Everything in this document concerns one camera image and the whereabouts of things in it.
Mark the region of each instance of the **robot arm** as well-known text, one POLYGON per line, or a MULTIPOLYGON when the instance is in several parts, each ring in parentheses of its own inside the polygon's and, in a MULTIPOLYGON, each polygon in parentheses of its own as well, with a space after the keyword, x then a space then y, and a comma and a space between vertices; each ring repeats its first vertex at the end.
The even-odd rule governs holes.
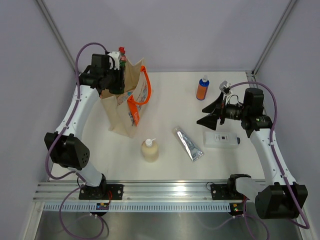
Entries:
POLYGON ((82 133, 89 113, 103 90, 108 89, 114 94, 124 92, 124 68, 120 67, 120 58, 121 54, 118 51, 92 55, 91 65, 79 76, 80 96, 75 87, 63 121, 54 133, 48 132, 44 138, 49 150, 56 137, 66 127, 66 122, 78 101, 69 126, 54 146, 50 156, 54 163, 80 174, 86 181, 86 188, 97 198, 106 192, 106 181, 103 174, 89 162, 90 151, 81 141, 82 133))
POLYGON ((227 191, 230 192, 230 196, 243 194, 253 201, 261 219, 297 218, 299 211, 295 206, 284 177, 286 177, 289 187, 293 190, 301 208, 306 201, 308 191, 306 186, 297 184, 288 170, 278 147, 274 131, 272 142, 270 142, 273 123, 270 117, 263 114, 263 91, 257 88, 247 88, 243 103, 230 104, 228 101, 231 96, 229 87, 230 85, 227 82, 220 85, 220 96, 202 110, 203 113, 208 113, 208 115, 199 119, 197 124, 216 130, 218 119, 220 119, 220 125, 224 124, 225 119, 241 121, 242 128, 246 131, 247 137, 250 138, 259 156, 266 186, 256 183, 249 175, 233 174, 228 179, 227 191), (273 145, 279 163, 285 172, 284 175, 280 170, 271 145, 273 145))

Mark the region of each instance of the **red bottle cap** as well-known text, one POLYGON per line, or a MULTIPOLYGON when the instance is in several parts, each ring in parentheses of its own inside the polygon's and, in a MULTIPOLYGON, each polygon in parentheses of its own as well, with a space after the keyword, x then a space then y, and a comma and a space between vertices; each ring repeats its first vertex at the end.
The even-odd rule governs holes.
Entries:
POLYGON ((126 53, 125 47, 124 46, 120 46, 119 47, 119 52, 122 53, 122 54, 125 54, 126 53))

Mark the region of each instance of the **white plastic bottle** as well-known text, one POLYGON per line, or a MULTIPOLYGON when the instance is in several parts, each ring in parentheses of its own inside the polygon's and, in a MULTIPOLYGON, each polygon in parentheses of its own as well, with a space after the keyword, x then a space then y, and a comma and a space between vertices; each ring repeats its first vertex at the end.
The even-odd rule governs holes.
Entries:
POLYGON ((141 145, 143 157, 149 163, 155 162, 159 157, 159 148, 155 140, 147 139, 141 145))

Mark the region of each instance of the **white wall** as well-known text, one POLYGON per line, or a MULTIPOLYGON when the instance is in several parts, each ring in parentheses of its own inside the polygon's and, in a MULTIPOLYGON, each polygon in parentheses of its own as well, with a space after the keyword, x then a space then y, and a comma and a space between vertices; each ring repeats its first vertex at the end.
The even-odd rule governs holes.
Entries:
MULTIPOLYGON (((308 189, 306 211, 320 238, 320 1, 299 1, 257 76, 278 103, 276 134, 298 183, 308 189)), ((273 113, 270 98, 266 110, 273 113)))
POLYGON ((73 57, 88 42, 125 46, 133 62, 145 57, 158 72, 253 69, 288 2, 45 0, 73 57))
POLYGON ((15 240, 75 82, 34 1, 1 1, 0 32, 0 239, 15 240))

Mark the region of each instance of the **shopping bag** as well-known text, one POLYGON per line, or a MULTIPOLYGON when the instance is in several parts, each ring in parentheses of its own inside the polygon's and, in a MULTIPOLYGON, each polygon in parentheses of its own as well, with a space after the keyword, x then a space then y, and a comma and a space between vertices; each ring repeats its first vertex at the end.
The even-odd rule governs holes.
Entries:
POLYGON ((124 94, 114 95, 105 90, 101 102, 110 121, 110 131, 133 138, 152 93, 144 60, 125 65, 124 94))

